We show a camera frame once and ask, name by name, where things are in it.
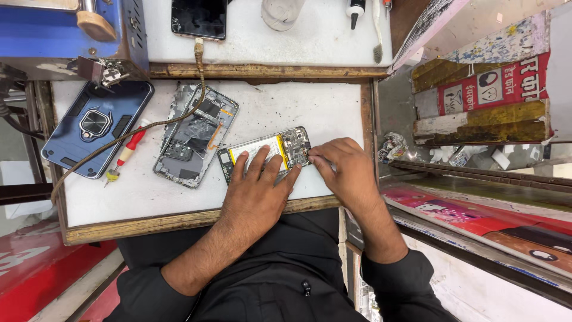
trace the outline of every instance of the paint stain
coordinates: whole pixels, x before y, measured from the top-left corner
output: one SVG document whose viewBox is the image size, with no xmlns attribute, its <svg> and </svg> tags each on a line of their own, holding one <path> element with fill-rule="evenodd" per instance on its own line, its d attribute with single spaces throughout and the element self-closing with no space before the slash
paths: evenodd
<svg viewBox="0 0 572 322">
<path fill-rule="evenodd" d="M 509 34 L 509 36 L 514 36 L 517 34 L 517 26 L 516 25 L 512 25 L 509 27 L 509 29 L 507 30 L 507 33 Z"/>
</svg>

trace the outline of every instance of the shirt sleeve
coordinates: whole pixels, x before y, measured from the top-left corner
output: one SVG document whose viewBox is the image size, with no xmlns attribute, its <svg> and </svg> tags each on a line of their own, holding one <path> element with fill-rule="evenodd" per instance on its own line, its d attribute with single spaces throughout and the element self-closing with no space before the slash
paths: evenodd
<svg viewBox="0 0 572 322">
<path fill-rule="evenodd" d="M 362 256 L 363 280 L 373 287 L 384 322 L 457 321 L 443 308 L 429 284 L 433 266 L 416 250 L 400 261 L 379 264 Z"/>
<path fill-rule="evenodd" d="M 184 321 L 198 296 L 185 296 L 163 278 L 159 267 L 128 270 L 117 279 L 121 302 L 104 322 Z"/>
</svg>

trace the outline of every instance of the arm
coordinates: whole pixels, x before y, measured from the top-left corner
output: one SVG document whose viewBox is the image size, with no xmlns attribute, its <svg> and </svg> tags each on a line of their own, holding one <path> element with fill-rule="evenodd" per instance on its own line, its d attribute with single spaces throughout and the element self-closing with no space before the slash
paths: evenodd
<svg viewBox="0 0 572 322">
<path fill-rule="evenodd" d="M 364 281 L 374 288 L 384 321 L 455 321 L 435 297 L 433 267 L 409 250 L 379 195 L 371 157 L 352 139 L 336 139 L 310 150 L 328 188 L 356 218 L 364 236 Z M 336 166 L 332 169 L 331 161 Z"/>
<path fill-rule="evenodd" d="M 106 321 L 186 318 L 200 290 L 270 230 L 284 210 L 301 166 L 274 186 L 283 159 L 274 156 L 262 171 L 269 152 L 268 146 L 260 148 L 244 178 L 248 153 L 237 158 L 220 219 L 196 244 L 162 268 L 119 277 L 121 303 Z"/>
</svg>

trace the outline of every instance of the crumpled paper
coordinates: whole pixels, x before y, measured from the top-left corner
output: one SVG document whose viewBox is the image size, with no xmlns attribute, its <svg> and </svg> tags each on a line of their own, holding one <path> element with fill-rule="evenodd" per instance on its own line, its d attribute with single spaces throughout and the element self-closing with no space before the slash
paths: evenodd
<svg viewBox="0 0 572 322">
<path fill-rule="evenodd" d="M 407 152 L 407 141 L 402 135 L 389 132 L 385 134 L 384 138 L 387 141 L 383 143 L 383 148 L 378 151 L 379 162 L 387 164 Z"/>
</svg>

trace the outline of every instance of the smartphone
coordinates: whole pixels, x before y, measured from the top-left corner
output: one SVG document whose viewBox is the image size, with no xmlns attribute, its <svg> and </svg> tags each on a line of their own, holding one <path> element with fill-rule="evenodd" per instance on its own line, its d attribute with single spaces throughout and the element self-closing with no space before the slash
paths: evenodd
<svg viewBox="0 0 572 322">
<path fill-rule="evenodd" d="M 171 103 L 169 119 L 197 106 L 201 91 L 200 84 L 194 91 L 190 85 L 182 86 Z M 198 188 L 238 111 L 234 100 L 207 86 L 205 99 L 193 115 L 167 125 L 153 171 L 185 187 Z"/>
<path fill-rule="evenodd" d="M 42 148 L 44 159 L 71 168 L 95 150 L 126 134 L 153 96 L 146 81 L 122 81 L 106 89 L 87 82 Z M 98 179 L 121 146 L 118 142 L 76 173 Z"/>
<path fill-rule="evenodd" d="M 276 154 L 282 156 L 283 162 L 278 175 L 290 171 L 296 164 L 300 164 L 303 167 L 310 164 L 308 151 L 310 151 L 312 146 L 310 145 L 306 129 L 304 127 L 287 129 L 286 131 L 274 133 L 233 147 L 220 149 L 218 152 L 219 161 L 220 166 L 223 168 L 224 179 L 227 181 L 227 185 L 231 183 L 231 175 L 239 155 L 243 151 L 248 151 L 248 160 L 244 167 L 244 170 L 246 170 L 258 153 L 258 150 L 265 144 L 270 146 L 270 152 L 266 157 L 265 163 L 270 161 L 270 158 Z"/>
<path fill-rule="evenodd" d="M 171 31 L 181 37 L 224 40 L 227 0 L 172 0 Z"/>
</svg>

